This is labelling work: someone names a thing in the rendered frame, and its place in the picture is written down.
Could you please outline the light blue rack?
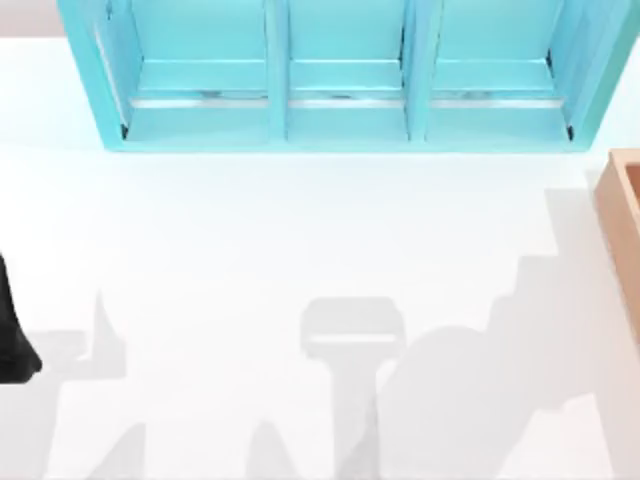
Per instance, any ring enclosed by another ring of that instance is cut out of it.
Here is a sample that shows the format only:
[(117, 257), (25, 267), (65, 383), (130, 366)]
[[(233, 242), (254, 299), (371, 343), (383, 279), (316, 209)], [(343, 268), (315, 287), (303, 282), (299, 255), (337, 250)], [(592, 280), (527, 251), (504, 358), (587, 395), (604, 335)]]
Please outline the light blue rack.
[(583, 152), (640, 0), (56, 0), (120, 152)]

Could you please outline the salmon-coloured shallow box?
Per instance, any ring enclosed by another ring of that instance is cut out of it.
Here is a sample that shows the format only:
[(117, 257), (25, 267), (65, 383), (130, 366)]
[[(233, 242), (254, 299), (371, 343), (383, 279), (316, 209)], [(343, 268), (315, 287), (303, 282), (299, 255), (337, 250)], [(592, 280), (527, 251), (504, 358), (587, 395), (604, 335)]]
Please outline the salmon-coloured shallow box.
[(596, 210), (640, 349), (640, 148), (615, 148), (594, 190)]

